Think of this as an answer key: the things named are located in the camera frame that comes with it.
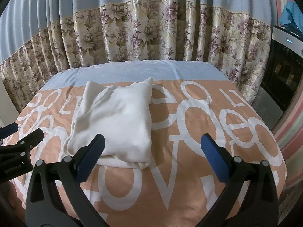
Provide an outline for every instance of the bolt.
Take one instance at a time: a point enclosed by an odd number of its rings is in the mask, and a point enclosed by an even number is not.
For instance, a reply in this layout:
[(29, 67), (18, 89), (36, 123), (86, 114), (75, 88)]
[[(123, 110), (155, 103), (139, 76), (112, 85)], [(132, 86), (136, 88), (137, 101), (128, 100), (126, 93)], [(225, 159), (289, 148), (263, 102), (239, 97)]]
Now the bolt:
[(38, 161), (36, 162), (36, 165), (37, 165), (37, 166), (40, 166), (40, 165), (42, 165), (42, 164), (43, 164), (43, 160), (41, 160), (41, 159), (38, 160)]
[(72, 157), (71, 156), (66, 156), (64, 157), (64, 162), (70, 162), (72, 160)]
[(234, 157), (234, 162), (240, 163), (242, 159), (239, 156)]
[(263, 164), (264, 166), (269, 166), (269, 163), (268, 163), (266, 160), (263, 160), (263, 161), (262, 161), (262, 164)]

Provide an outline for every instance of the folded white hoodie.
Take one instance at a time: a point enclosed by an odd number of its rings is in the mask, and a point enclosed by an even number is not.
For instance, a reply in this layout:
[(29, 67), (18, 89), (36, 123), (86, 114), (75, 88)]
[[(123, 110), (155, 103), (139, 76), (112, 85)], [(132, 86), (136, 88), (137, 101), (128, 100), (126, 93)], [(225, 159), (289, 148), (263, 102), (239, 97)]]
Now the folded white hoodie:
[(74, 155), (99, 133), (105, 149), (97, 164), (144, 169), (150, 164), (152, 78), (126, 87), (88, 81), (63, 151)]

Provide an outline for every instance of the oven door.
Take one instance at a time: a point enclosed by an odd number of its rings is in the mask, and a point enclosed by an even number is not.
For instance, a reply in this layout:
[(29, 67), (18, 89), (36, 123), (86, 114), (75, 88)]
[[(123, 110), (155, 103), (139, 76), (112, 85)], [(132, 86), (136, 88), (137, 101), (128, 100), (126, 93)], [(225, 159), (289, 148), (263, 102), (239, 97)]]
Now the oven door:
[(262, 88), (283, 112), (288, 108), (302, 77), (303, 59), (285, 45), (272, 40)]

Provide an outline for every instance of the striped wall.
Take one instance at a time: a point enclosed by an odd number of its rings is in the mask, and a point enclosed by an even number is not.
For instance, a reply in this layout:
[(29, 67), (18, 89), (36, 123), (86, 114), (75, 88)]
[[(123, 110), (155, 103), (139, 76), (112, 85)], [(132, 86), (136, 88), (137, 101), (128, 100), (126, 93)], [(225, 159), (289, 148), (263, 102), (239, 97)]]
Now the striped wall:
[[(278, 20), (285, 4), (290, 0), (276, 0)], [(281, 120), (272, 133), (287, 166), (286, 187), (292, 187), (303, 180), (303, 80)]]

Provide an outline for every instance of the floral curtain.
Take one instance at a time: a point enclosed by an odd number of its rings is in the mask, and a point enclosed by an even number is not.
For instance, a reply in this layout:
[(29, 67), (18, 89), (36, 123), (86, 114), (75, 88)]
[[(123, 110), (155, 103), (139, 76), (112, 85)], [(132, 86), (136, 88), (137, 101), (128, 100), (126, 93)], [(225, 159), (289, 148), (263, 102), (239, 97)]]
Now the floral curtain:
[(0, 76), (20, 112), (66, 69), (147, 59), (206, 61), (252, 103), (270, 41), (270, 26), (246, 13), (192, 1), (130, 0), (52, 23), (0, 65)]

